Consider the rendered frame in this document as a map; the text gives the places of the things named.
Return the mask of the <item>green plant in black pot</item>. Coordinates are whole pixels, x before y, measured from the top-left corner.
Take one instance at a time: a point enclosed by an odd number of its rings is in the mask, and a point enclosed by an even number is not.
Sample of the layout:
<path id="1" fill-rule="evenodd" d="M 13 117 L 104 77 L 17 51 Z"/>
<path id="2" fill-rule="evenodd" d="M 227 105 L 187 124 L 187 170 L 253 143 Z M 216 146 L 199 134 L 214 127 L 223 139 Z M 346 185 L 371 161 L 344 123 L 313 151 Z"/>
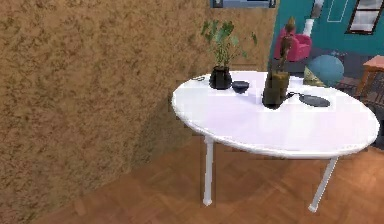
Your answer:
<path id="1" fill-rule="evenodd" d="M 215 61 L 209 77 L 209 86 L 212 89 L 229 89 L 232 85 L 230 62 L 239 56 L 248 56 L 234 30 L 232 21 L 210 20 L 202 25 L 200 34 L 207 42 L 208 50 L 213 54 Z"/>

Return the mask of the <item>olive vase with dried stems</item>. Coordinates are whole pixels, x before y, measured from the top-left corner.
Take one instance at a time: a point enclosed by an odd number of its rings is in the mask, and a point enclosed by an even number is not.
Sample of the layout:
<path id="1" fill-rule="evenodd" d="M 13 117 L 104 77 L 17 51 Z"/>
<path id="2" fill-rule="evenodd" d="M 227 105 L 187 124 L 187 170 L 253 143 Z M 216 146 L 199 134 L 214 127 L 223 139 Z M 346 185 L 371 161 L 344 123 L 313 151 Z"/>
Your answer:
<path id="1" fill-rule="evenodd" d="M 293 31 L 295 28 L 295 19 L 291 16 L 284 27 L 284 35 L 280 41 L 278 64 L 275 67 L 272 65 L 268 67 L 262 103 L 269 109 L 279 108 L 286 99 L 290 74 L 284 70 L 284 66 L 292 47 Z"/>

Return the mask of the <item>green patterned cushion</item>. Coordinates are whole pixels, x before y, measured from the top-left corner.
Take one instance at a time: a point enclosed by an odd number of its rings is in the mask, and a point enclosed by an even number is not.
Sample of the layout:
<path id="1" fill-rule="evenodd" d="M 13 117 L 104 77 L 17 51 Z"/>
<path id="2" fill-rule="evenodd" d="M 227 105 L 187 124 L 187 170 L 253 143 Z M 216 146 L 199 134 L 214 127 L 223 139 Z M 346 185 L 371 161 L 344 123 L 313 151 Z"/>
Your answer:
<path id="1" fill-rule="evenodd" d="M 304 68 L 303 84 L 309 86 L 325 87 L 325 84 L 308 68 Z"/>

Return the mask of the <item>blue round pouf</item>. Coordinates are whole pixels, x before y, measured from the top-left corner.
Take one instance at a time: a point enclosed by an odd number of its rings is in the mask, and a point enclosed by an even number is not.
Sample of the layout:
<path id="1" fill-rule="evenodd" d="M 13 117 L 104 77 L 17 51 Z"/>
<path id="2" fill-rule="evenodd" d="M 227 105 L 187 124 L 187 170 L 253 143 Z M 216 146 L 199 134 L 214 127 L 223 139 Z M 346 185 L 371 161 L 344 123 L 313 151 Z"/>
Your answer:
<path id="1" fill-rule="evenodd" d="M 325 84 L 325 87 L 334 86 L 344 75 L 343 63 L 332 55 L 320 55 L 308 62 L 306 67 Z"/>

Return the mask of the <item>white round table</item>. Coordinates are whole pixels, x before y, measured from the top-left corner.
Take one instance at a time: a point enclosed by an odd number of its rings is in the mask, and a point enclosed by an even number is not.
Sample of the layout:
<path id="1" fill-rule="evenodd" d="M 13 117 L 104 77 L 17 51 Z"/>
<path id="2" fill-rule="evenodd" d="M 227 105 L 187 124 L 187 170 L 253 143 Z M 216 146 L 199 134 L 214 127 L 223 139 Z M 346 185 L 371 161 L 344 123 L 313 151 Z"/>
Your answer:
<path id="1" fill-rule="evenodd" d="M 312 107 L 296 94 L 276 110 L 261 103 L 265 72 L 233 71 L 235 80 L 247 81 L 249 89 L 215 90 L 207 75 L 182 83 L 172 95 L 177 117 L 205 137 L 206 171 L 203 203 L 210 205 L 213 144 L 254 154 L 292 159 L 327 159 L 329 164 L 309 210 L 315 212 L 338 158 L 357 153 L 373 143 L 380 123 L 363 103 L 334 88 L 307 86 L 298 77 L 290 79 L 290 92 L 319 96 L 329 107 Z"/>

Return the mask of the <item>dark framed window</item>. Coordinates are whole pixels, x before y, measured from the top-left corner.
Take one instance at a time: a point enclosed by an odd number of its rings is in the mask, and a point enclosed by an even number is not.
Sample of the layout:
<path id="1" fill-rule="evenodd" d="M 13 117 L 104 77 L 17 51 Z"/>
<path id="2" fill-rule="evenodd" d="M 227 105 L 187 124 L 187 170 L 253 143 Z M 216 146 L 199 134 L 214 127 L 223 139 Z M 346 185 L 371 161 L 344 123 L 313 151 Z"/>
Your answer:
<path id="1" fill-rule="evenodd" d="M 346 34 L 372 35 L 383 10 L 384 0 L 356 0 Z"/>

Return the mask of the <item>framed picture on wall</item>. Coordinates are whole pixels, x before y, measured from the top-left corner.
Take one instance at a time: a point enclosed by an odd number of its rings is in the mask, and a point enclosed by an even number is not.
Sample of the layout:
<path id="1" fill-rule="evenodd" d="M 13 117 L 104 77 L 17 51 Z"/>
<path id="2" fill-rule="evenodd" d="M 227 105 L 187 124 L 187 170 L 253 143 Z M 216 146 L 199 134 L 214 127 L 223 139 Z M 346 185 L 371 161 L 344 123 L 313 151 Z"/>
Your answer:
<path id="1" fill-rule="evenodd" d="M 276 0 L 209 0 L 210 8 L 275 8 Z"/>

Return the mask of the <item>wooden side table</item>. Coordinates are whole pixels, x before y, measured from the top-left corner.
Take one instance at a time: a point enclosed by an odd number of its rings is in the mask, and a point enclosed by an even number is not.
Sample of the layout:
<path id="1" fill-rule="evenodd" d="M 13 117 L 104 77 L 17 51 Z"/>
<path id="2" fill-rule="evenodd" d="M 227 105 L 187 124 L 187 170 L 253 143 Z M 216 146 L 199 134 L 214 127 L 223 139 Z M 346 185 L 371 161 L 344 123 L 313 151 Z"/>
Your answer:
<path id="1" fill-rule="evenodd" d="M 368 90 L 372 86 L 376 76 L 384 72 L 384 56 L 376 55 L 363 64 L 363 75 L 357 85 L 355 95 L 364 99 L 368 95 Z"/>

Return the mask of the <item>white floor lamp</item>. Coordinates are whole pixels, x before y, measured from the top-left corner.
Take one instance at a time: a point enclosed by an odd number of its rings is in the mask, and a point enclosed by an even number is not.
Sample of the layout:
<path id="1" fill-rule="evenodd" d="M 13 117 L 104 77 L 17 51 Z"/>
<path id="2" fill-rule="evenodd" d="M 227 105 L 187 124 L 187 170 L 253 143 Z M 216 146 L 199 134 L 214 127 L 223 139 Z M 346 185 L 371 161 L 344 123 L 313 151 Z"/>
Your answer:
<path id="1" fill-rule="evenodd" d="M 310 17 L 305 20 L 305 26 L 303 29 L 304 35 L 306 35 L 306 36 L 311 35 L 314 21 L 320 17 L 323 3 L 324 3 L 324 0 L 314 0 Z"/>

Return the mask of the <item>dark blue bowl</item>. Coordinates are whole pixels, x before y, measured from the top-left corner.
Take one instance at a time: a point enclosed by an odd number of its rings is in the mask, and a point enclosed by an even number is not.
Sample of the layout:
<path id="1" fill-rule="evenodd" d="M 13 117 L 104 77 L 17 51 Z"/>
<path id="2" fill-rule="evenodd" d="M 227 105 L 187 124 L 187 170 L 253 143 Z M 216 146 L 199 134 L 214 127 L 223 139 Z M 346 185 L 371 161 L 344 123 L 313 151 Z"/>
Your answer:
<path id="1" fill-rule="evenodd" d="M 249 88 L 249 83 L 247 81 L 232 82 L 232 89 L 238 94 L 245 93 L 248 90 L 248 88 Z"/>

